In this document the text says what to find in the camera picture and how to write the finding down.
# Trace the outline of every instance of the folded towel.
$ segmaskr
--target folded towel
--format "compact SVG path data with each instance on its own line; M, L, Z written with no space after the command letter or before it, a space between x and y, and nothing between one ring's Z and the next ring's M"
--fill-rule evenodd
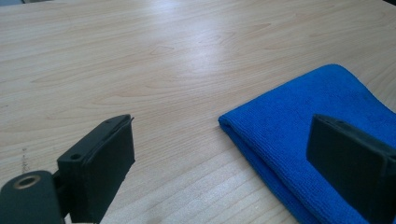
M396 114L336 64L268 91L219 124L300 222L365 223L306 159L314 114L342 119L396 147Z

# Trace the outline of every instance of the screw hole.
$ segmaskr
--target screw hole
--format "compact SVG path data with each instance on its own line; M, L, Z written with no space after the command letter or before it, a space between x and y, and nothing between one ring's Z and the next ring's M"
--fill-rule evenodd
M80 157L81 157L81 155L79 155L79 154L74 154L74 155L72 155L72 156L70 157L70 159L72 159L72 160L78 160Z
M14 189L27 189L35 185L38 181L40 181L39 175L28 175L14 184Z

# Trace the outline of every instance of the wooden table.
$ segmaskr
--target wooden table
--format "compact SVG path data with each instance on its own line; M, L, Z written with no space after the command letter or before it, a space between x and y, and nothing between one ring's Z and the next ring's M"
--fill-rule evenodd
M136 163L103 223L296 222L218 117L326 63L396 111L379 0L69 0L0 8L0 186L131 114Z

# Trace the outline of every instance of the wood grain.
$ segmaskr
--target wood grain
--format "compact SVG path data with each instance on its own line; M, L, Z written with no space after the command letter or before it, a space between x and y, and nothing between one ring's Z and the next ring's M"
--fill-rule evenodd
M69 0L0 7L0 186L131 114L103 223L294 223L218 117L326 63L396 111L396 7L376 0Z

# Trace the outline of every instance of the blue microfiber cloth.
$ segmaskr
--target blue microfiber cloth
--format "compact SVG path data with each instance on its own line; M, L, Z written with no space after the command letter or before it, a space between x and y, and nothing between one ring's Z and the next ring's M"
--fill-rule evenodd
M268 91L219 124L300 222L366 223L306 159L314 114L342 119L396 147L396 114L336 64Z

